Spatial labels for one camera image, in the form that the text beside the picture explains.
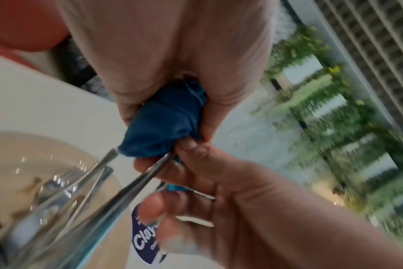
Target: blue cloth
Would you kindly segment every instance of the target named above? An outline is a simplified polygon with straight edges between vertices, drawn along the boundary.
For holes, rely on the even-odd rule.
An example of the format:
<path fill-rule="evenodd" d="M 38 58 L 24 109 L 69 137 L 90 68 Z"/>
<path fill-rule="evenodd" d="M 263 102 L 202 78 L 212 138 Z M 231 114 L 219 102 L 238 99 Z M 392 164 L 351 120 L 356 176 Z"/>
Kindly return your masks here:
<path fill-rule="evenodd" d="M 206 99 L 198 81 L 164 86 L 132 119 L 119 152 L 128 157 L 163 156 L 180 138 L 201 139 L 199 125 Z"/>

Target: round sticker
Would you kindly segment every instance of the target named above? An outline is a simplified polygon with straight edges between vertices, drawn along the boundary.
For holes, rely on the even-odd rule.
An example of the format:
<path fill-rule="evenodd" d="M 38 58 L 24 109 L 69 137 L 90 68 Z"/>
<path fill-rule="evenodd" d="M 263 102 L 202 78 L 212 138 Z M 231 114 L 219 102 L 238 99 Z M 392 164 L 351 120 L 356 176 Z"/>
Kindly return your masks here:
<path fill-rule="evenodd" d="M 159 223 L 153 226 L 142 224 L 138 219 L 138 206 L 132 212 L 132 244 L 143 261 L 148 264 L 159 264 L 166 258 L 155 238 Z"/>

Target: label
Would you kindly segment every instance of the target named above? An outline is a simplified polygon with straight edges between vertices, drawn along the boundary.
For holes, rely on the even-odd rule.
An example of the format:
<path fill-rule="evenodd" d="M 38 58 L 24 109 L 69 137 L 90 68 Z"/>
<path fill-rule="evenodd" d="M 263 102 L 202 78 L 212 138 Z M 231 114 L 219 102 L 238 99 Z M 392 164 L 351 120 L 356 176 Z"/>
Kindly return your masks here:
<path fill-rule="evenodd" d="M 155 238 L 159 223 L 153 226 L 142 224 L 138 218 L 138 206 L 132 212 L 132 244 L 144 262 L 159 264 L 166 258 L 166 254 L 160 251 L 159 243 Z"/>

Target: cloth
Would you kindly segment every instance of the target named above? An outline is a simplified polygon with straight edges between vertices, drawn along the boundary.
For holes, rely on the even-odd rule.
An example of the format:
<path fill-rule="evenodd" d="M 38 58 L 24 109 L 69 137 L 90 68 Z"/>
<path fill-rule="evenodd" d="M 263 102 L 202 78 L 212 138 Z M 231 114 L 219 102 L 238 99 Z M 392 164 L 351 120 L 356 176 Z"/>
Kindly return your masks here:
<path fill-rule="evenodd" d="M 198 81 L 164 86 L 132 119 L 119 152 L 128 157 L 163 156 L 180 138 L 201 139 L 199 125 L 206 99 Z"/>

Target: beige bowl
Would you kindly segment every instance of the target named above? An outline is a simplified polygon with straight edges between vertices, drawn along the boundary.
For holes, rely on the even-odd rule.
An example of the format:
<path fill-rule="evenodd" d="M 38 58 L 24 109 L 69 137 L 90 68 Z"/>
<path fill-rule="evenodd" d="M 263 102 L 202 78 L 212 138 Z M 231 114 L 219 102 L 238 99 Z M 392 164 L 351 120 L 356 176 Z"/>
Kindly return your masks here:
<path fill-rule="evenodd" d="M 88 167 L 97 162 L 89 154 L 66 143 L 33 135 L 0 133 L 0 220 L 5 220 L 1 221 L 4 226 L 0 229 L 0 240 L 8 231 L 11 219 L 29 209 L 41 184 L 81 161 Z M 114 176 L 109 178 L 92 200 L 87 214 L 94 212 L 120 189 L 117 179 Z M 126 211 L 85 268 L 124 268 L 131 231 L 131 214 Z"/>

